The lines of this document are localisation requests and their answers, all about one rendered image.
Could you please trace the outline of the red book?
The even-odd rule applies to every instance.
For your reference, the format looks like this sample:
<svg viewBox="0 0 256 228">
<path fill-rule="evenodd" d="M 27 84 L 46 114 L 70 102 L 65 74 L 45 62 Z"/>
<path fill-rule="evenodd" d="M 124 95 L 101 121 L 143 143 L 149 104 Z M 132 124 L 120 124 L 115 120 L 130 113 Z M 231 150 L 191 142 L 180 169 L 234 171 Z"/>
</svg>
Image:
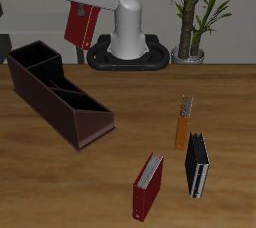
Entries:
<svg viewBox="0 0 256 228">
<path fill-rule="evenodd" d="M 163 160 L 151 153 L 133 183 L 133 218 L 143 222 L 160 190 Z"/>
<path fill-rule="evenodd" d="M 77 2 L 71 3 L 64 39 L 82 50 L 89 50 L 100 8 L 84 4 L 83 10 L 84 16 L 78 16 Z"/>
</svg>

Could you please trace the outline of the dark brown desk caddy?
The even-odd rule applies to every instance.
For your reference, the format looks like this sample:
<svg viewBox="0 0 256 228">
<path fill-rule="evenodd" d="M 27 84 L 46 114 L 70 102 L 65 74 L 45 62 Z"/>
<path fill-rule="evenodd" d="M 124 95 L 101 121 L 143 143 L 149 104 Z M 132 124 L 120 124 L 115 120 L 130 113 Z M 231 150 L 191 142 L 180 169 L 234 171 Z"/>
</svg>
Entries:
<svg viewBox="0 0 256 228">
<path fill-rule="evenodd" d="M 41 41 L 6 54 L 14 91 L 78 152 L 116 130 L 111 110 L 64 75 L 61 55 Z"/>
</svg>

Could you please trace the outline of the orange book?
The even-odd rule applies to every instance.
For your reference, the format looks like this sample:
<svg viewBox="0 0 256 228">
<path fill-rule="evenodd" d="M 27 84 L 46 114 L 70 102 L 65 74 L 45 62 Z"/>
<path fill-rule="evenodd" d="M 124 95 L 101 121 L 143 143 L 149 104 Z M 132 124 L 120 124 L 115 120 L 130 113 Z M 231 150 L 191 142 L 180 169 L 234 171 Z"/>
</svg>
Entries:
<svg viewBox="0 0 256 228">
<path fill-rule="evenodd" d="M 176 138 L 174 148 L 178 151 L 183 151 L 185 148 L 185 141 L 191 115 L 193 104 L 193 95 L 183 95 L 181 107 L 179 110 L 178 123 L 176 129 Z"/>
</svg>

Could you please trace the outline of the black book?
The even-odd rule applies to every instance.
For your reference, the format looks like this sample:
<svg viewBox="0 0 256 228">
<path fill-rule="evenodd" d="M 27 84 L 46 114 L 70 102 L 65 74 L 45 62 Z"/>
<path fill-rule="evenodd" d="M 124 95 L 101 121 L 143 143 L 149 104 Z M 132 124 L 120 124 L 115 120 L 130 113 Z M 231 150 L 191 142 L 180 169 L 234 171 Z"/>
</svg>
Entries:
<svg viewBox="0 0 256 228">
<path fill-rule="evenodd" d="M 209 165 L 203 133 L 190 134 L 185 170 L 191 198 L 200 198 L 202 196 Z"/>
</svg>

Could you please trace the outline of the dark background furniture piece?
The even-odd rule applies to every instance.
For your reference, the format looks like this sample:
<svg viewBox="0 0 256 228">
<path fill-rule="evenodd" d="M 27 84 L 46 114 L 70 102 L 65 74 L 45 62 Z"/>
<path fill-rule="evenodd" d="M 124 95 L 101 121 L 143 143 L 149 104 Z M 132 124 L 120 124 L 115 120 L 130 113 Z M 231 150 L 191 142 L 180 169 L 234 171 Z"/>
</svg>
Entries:
<svg viewBox="0 0 256 228">
<path fill-rule="evenodd" d="M 3 64 L 6 56 L 5 53 L 12 49 L 10 36 L 8 34 L 0 34 L 0 64 Z"/>
</svg>

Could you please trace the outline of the green pot plant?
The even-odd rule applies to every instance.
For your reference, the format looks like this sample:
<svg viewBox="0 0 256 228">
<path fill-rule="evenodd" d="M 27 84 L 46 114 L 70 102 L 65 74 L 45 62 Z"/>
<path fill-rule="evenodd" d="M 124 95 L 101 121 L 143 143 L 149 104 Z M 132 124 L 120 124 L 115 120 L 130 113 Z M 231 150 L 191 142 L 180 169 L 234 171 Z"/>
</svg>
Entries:
<svg viewBox="0 0 256 228">
<path fill-rule="evenodd" d="M 225 13 L 229 0 L 213 10 L 217 0 L 180 0 L 176 3 L 181 19 L 181 34 L 179 45 L 171 51 L 172 64 L 202 64 L 205 53 L 199 48 L 204 33 L 214 32 L 211 26 L 218 20 L 230 17 Z"/>
</svg>

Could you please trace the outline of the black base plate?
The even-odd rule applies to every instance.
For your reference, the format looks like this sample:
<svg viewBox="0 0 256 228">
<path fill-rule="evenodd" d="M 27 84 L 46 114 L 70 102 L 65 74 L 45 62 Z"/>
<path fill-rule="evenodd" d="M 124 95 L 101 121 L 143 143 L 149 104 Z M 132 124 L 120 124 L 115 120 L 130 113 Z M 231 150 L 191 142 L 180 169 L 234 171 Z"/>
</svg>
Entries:
<svg viewBox="0 0 256 228">
<path fill-rule="evenodd" d="M 159 43 L 154 34 L 145 35 L 149 51 L 138 59 L 122 60 L 107 51 L 110 35 L 103 34 L 87 52 L 88 65 L 99 71 L 157 71 L 164 69 L 170 61 L 169 51 Z"/>
</svg>

